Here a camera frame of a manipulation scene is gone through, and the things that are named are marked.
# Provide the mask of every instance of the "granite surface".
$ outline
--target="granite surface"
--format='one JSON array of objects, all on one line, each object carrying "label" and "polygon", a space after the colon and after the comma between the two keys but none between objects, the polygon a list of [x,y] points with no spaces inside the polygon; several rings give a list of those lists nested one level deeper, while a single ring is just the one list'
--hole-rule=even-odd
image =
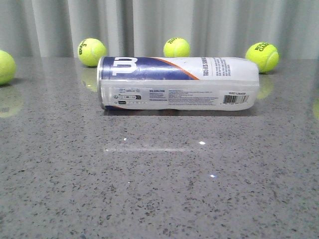
[{"label": "granite surface", "polygon": [[104,111],[96,68],[16,58],[0,88],[2,239],[319,238],[319,61],[245,111]]}]

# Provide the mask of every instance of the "blue label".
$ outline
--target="blue label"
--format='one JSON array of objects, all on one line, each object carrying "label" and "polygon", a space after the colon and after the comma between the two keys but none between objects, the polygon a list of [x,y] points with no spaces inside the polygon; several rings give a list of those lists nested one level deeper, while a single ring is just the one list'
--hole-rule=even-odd
[{"label": "blue label", "polygon": [[116,80],[196,80],[186,70],[152,57],[105,57],[102,79]]}]

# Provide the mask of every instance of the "curtain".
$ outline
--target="curtain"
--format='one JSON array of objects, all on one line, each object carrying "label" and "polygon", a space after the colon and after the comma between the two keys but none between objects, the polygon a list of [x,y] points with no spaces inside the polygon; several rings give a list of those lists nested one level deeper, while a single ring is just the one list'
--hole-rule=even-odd
[{"label": "curtain", "polygon": [[98,38],[109,56],[163,56],[183,37],[191,56],[244,57],[259,41],[282,58],[318,59],[319,0],[0,0],[0,49],[77,57]]}]

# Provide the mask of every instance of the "gray speckled countertop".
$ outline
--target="gray speckled countertop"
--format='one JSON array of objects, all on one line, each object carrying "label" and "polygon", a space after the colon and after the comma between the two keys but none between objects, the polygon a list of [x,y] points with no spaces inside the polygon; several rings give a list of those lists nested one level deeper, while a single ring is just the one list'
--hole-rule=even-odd
[{"label": "gray speckled countertop", "polygon": [[16,63],[2,239],[319,238],[319,61],[281,61],[240,112],[103,111],[95,68]]}]

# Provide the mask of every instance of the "curtain fold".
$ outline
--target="curtain fold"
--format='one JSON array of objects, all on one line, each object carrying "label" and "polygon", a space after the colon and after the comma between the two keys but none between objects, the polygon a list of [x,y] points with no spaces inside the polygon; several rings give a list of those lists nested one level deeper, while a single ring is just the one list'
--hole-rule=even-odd
[{"label": "curtain fold", "polygon": [[163,56],[183,37],[191,56],[244,57],[259,41],[282,58],[318,59],[319,0],[0,0],[0,49],[77,57],[85,38],[110,56]]}]

